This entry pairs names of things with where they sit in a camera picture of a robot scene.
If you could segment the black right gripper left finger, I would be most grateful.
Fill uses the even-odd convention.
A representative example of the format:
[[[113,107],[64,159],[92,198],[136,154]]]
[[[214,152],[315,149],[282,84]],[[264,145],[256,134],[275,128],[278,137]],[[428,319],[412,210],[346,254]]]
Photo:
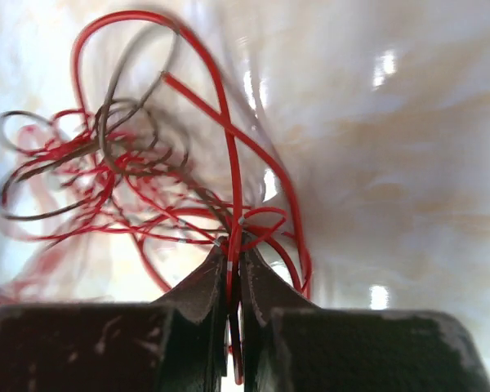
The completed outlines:
[[[226,259],[150,303],[0,306],[0,391],[218,391]]]

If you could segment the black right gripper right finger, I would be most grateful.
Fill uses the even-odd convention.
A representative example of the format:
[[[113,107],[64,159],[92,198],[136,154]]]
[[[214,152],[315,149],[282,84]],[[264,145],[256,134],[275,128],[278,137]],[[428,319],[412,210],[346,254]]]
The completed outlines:
[[[240,258],[247,391],[490,391],[474,341],[424,310],[326,310],[256,250]]]

